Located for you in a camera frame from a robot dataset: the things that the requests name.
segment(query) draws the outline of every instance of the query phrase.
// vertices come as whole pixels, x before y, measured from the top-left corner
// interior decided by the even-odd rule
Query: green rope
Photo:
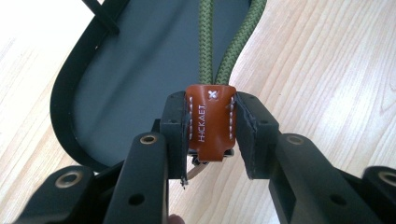
[[[233,41],[225,51],[223,59],[221,60],[216,78],[217,85],[228,85],[236,60],[256,28],[257,23],[259,23],[266,3],[266,0],[253,0],[251,2],[251,6],[245,20],[236,35],[233,37]]]
[[[199,6],[199,81],[213,83],[213,0],[201,0]]]
[[[199,12],[199,73],[201,84],[213,83],[213,1],[201,0]],[[224,53],[216,78],[217,85],[228,85],[231,72],[242,49],[259,23],[266,0],[252,0],[250,9],[233,41]]]

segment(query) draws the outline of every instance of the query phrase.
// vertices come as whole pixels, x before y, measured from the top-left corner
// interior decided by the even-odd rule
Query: brown leather tag
[[[189,148],[199,161],[222,161],[224,152],[235,145],[235,87],[192,85],[186,89],[190,113]]]

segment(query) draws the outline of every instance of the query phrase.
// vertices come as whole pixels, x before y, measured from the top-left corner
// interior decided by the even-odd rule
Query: wooden surface
[[[0,223],[49,174],[76,164],[54,136],[49,100],[91,18],[77,0],[0,1]],[[269,0],[232,84],[335,167],[357,176],[369,165],[396,168],[396,1]],[[187,223],[277,223],[267,187],[248,180],[236,149],[185,190],[172,181],[170,212]]]

